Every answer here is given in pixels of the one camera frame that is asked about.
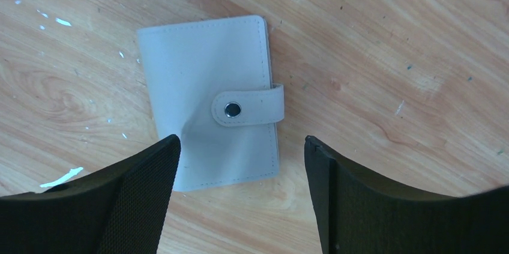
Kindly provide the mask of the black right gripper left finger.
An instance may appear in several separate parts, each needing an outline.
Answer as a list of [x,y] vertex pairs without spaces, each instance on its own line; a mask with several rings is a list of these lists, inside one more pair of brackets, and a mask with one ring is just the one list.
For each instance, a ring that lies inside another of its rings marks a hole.
[[2,253],[155,253],[181,143],[147,149],[42,193],[1,198]]

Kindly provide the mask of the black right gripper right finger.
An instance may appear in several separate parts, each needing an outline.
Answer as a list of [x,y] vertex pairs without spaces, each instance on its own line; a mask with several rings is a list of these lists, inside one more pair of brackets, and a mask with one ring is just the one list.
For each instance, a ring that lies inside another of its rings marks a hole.
[[508,187],[452,197],[408,186],[307,136],[323,253],[507,253]]

